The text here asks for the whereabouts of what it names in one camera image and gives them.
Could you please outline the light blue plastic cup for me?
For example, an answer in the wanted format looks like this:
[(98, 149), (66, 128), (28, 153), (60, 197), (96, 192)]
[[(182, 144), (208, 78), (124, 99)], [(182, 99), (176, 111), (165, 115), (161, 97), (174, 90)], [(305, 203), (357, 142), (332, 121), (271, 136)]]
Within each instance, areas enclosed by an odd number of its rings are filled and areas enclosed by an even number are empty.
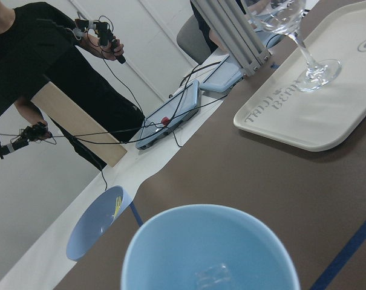
[(122, 289), (299, 289), (295, 266), (275, 233), (222, 205), (163, 211), (136, 232)]

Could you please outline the blue bowl with fork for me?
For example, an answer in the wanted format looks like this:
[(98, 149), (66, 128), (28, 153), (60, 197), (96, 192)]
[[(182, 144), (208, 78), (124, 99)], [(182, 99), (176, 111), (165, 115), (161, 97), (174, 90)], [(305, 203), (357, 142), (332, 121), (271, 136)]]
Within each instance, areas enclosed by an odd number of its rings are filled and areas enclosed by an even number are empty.
[[(122, 197), (122, 205), (119, 215), (113, 219), (118, 196)], [(74, 226), (66, 247), (67, 258), (75, 262), (80, 260), (131, 203), (132, 197), (119, 185), (99, 195)]]

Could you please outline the blue teach pendant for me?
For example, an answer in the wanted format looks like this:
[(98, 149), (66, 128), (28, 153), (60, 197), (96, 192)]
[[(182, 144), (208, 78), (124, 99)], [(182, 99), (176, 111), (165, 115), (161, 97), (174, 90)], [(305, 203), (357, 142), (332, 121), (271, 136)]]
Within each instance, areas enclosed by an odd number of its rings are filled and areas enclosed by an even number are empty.
[(193, 80), (180, 88), (166, 103), (145, 118), (136, 148), (145, 150), (151, 147), (182, 122), (193, 117), (199, 111), (199, 106), (199, 81)]
[(233, 87), (243, 77), (239, 63), (233, 56), (227, 55), (204, 80), (200, 81), (199, 88), (202, 91), (222, 93)]

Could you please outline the yellow plastic fork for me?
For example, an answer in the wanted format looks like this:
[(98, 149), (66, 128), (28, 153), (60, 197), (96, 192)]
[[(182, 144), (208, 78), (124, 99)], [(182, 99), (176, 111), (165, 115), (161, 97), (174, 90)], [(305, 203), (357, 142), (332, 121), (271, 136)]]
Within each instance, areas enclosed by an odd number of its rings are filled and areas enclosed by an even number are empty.
[(122, 205), (122, 197), (118, 196), (118, 197), (116, 197), (113, 219), (115, 219), (119, 215), (119, 210), (121, 208), (121, 205)]

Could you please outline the grey office chair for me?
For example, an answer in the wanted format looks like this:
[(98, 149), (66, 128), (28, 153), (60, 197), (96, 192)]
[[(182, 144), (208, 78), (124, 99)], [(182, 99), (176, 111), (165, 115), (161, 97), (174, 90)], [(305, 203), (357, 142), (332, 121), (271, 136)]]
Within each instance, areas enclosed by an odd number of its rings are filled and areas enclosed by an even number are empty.
[(177, 34), (176, 41), (178, 46), (198, 64), (202, 64), (211, 55), (194, 15), (183, 24)]

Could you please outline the wooden plank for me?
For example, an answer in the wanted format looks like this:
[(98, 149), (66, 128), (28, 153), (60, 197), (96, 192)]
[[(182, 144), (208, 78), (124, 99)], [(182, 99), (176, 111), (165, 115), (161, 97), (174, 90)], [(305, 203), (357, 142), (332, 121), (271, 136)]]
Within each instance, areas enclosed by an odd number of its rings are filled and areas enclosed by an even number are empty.
[(126, 154), (118, 140), (52, 82), (44, 85), (31, 101), (69, 134), (80, 137), (82, 145), (110, 167)]

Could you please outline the cream bear tray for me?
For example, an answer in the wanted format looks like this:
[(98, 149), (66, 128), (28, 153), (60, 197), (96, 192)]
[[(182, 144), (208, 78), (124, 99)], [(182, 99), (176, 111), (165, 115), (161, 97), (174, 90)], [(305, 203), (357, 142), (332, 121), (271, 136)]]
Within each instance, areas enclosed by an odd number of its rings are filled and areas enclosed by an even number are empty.
[(319, 152), (343, 142), (366, 116), (366, 1), (330, 13), (307, 37), (318, 60), (338, 59), (337, 78), (313, 92), (295, 79), (305, 67), (294, 51), (234, 116), (234, 125)]

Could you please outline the seated person in black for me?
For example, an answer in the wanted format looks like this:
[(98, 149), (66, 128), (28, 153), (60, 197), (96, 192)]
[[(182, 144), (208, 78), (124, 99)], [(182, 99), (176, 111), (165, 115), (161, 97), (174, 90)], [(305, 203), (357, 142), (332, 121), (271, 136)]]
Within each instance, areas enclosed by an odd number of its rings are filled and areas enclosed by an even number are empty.
[(191, 9), (194, 13), (194, 17), (198, 22), (198, 28), (201, 31), (204, 41), (208, 46), (211, 53), (213, 53), (216, 49), (222, 50), (223, 53), (228, 53), (228, 50), (222, 45), (217, 34), (210, 28), (210, 26), (206, 23), (200, 12), (197, 10), (195, 4), (190, 1)]

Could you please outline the clear wine glass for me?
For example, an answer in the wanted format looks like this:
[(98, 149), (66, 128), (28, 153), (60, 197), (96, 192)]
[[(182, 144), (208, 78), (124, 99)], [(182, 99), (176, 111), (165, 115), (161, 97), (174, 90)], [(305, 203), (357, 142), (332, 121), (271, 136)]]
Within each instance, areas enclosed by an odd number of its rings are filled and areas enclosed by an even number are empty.
[(306, 61), (306, 70), (297, 80), (296, 88), (301, 92), (312, 92), (334, 81), (342, 69), (340, 61), (327, 59), (317, 62), (304, 44), (301, 35), (301, 20), (306, 2), (286, 1), (242, 1), (250, 20), (265, 32), (281, 34), (291, 38)]

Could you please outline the standing person in black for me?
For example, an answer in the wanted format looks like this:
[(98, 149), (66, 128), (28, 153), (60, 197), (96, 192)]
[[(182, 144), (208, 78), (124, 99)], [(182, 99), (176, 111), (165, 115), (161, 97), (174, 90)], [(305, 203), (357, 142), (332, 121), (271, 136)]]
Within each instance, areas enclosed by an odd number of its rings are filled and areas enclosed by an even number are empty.
[[(51, 20), (71, 30), (76, 27), (72, 19), (46, 2), (8, 8), (0, 1), (0, 60), (34, 29), (39, 19)], [(130, 141), (145, 116), (90, 65), (79, 47), (112, 61), (123, 54), (120, 42), (111, 48), (110, 45), (101, 46), (94, 36), (83, 36), (47, 71), (47, 77), (115, 139)]]

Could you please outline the aluminium frame post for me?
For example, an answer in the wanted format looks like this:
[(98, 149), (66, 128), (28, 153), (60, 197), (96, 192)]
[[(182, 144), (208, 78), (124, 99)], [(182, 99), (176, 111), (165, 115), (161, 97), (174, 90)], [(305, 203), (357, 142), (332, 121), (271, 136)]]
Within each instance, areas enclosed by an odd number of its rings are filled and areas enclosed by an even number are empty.
[(270, 57), (235, 1), (194, 1), (198, 12), (247, 76), (254, 75)]

